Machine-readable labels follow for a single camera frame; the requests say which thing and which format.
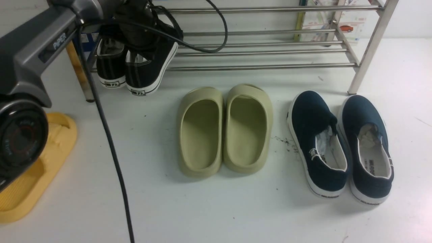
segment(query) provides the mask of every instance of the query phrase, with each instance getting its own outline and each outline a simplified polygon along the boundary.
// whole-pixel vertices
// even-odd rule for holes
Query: white rubber sole
[[[351,153],[351,148],[349,147],[349,143],[348,143],[348,138],[346,137],[345,134],[345,129],[343,127],[343,122],[342,122],[342,111],[343,108],[346,104],[346,102],[348,101],[348,99],[350,99],[351,97],[354,97],[356,95],[352,95],[350,97],[348,97],[346,100],[344,100],[344,102],[342,103],[342,106],[339,109],[339,114],[337,115],[337,128],[339,130],[339,134],[342,136],[343,142],[346,144],[347,148],[349,148],[348,154],[346,154],[346,156],[349,156],[351,158],[351,161],[353,161],[353,155]],[[361,193],[356,185],[354,184],[354,180],[353,177],[351,177],[349,179],[349,187],[351,188],[351,192],[354,195],[354,197],[361,203],[366,204],[366,205],[372,205],[372,206],[378,206],[381,203],[383,203],[390,194],[388,194],[387,196],[383,197],[383,198],[370,198],[368,196],[366,196],[365,194]]]
[[[287,125],[288,125],[289,132],[291,133],[291,137],[292,137],[292,139],[294,140],[294,143],[295,143],[295,146],[297,147],[297,151],[298,151],[298,153],[300,154],[300,158],[301,158],[301,160],[302,160],[303,167],[304,167],[304,169],[305,169],[306,179],[307,179],[307,181],[308,181],[309,188],[311,189],[311,191],[312,191],[315,195],[317,195],[317,196],[319,196],[319,197],[321,197],[321,198],[337,198],[337,197],[339,197],[340,194],[344,191],[346,185],[345,185],[341,190],[334,191],[334,192],[330,192],[330,191],[326,191],[326,190],[323,190],[323,189],[319,188],[316,184],[314,184],[314,182],[312,181],[312,178],[309,176],[309,172],[308,172],[308,165],[307,165],[307,163],[306,163],[305,156],[304,156],[304,154],[303,154],[302,149],[300,148],[299,140],[298,140],[298,138],[297,138],[297,136],[296,136],[296,134],[295,134],[294,127],[292,126],[292,109],[294,108],[295,100],[297,99],[297,97],[298,97],[300,94],[298,94],[298,95],[293,99],[293,101],[291,102],[291,106],[290,106],[290,108],[289,108],[288,117],[287,117],[287,119],[286,119],[286,123],[287,123]]]
[[[172,59],[174,58],[175,54],[177,53],[178,50],[178,44],[177,42],[174,42],[174,46],[171,49],[171,51],[168,54],[168,58],[165,60],[165,63],[162,66],[162,69],[159,73],[158,78],[155,80],[155,82],[153,82],[151,85],[147,86],[147,87],[143,87],[143,88],[135,88],[132,86],[129,86],[127,84],[127,89],[130,91],[130,93],[132,93],[135,96],[146,96],[149,94],[152,94],[154,92],[156,92],[161,84],[163,75],[165,74],[166,68],[168,67],[168,65],[171,63]]]
[[[118,89],[126,85],[126,76],[114,80],[107,80],[99,77],[99,82],[108,89]]]

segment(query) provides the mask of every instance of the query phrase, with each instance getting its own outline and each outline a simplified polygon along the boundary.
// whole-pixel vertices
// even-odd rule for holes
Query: black canvas shoe
[[[364,204],[383,203],[390,193],[394,170],[387,132],[377,109],[365,97],[351,96],[340,108],[338,128],[353,160],[351,192]]]
[[[173,27],[157,20],[156,27],[178,39],[183,39]],[[129,91],[136,96],[154,93],[161,83],[165,70],[174,58],[178,44],[157,36],[143,51],[129,51],[126,56],[126,83]]]
[[[325,101],[314,91],[300,93],[291,103],[287,123],[309,187],[323,198],[339,197],[350,166],[336,129],[337,119]]]
[[[101,40],[97,49],[96,67],[99,81],[107,88],[120,88],[126,85],[125,65],[127,49],[112,39]]]

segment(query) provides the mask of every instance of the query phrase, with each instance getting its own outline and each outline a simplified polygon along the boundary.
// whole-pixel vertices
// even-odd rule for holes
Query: yellow slipper
[[[269,96],[251,84],[231,89],[226,102],[224,162],[238,173],[259,171],[267,160],[273,106]]]
[[[222,163],[222,93],[212,87],[190,91],[178,110],[180,170],[207,178]]]
[[[39,159],[0,193],[0,223],[17,221],[32,210],[75,145],[72,118],[61,113],[47,114],[47,118],[48,141]]]

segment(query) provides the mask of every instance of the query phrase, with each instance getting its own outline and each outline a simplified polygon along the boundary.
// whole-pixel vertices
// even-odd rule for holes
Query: metal shoe rack
[[[281,12],[334,12],[334,19],[329,29],[307,30],[276,30],[255,32],[229,32],[234,35],[274,35],[274,34],[305,34],[305,33],[329,33],[326,41],[321,42],[270,42],[270,43],[244,43],[230,44],[226,48],[262,48],[262,47],[298,47],[298,46],[328,46],[339,45],[340,48],[332,49],[305,49],[305,50],[279,50],[279,51],[221,51],[214,54],[205,53],[178,53],[176,57],[202,57],[202,56],[248,56],[248,55],[281,55],[281,54],[321,54],[321,53],[345,53],[347,62],[344,63],[313,63],[313,64],[280,64],[280,65],[232,65],[232,66],[206,66],[206,67],[168,67],[169,71],[211,71],[211,70],[263,70],[263,69],[290,69],[290,68],[332,68],[349,67],[355,71],[354,79],[348,89],[348,94],[356,94],[363,78],[369,68],[372,58],[383,37],[390,18],[396,8],[398,0],[387,0],[385,4],[378,0],[369,0],[367,6],[345,6],[346,0],[339,0],[337,6],[294,6],[294,7],[266,7],[266,8],[223,8],[223,14],[250,14],[250,13],[281,13]],[[172,14],[216,14],[215,10],[208,8],[199,9],[170,9]],[[356,57],[353,49],[347,41],[344,33],[338,26],[343,11],[376,11],[379,15],[375,30],[369,41],[368,47],[361,59]],[[218,36],[224,32],[187,32],[185,36]],[[202,48],[216,48],[218,45],[197,45]]]

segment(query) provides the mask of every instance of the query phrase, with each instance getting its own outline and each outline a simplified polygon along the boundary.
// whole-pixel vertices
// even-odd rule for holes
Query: floor
[[[431,242],[431,53],[431,39],[383,40],[359,90],[387,124],[395,168],[391,195],[375,208],[358,203],[349,188],[334,200],[313,195],[285,123],[290,101],[304,90],[319,92],[337,113],[347,97],[351,69],[167,72],[157,93],[147,97],[100,88],[136,242]],[[78,142],[34,210],[0,225],[2,240],[129,242],[96,107],[85,102],[65,53],[43,80],[53,101],[49,111],[76,120]],[[181,98],[200,86],[226,94],[238,83],[257,85],[272,99],[275,122],[266,165],[251,176],[225,166],[205,180],[183,176],[175,124]]]

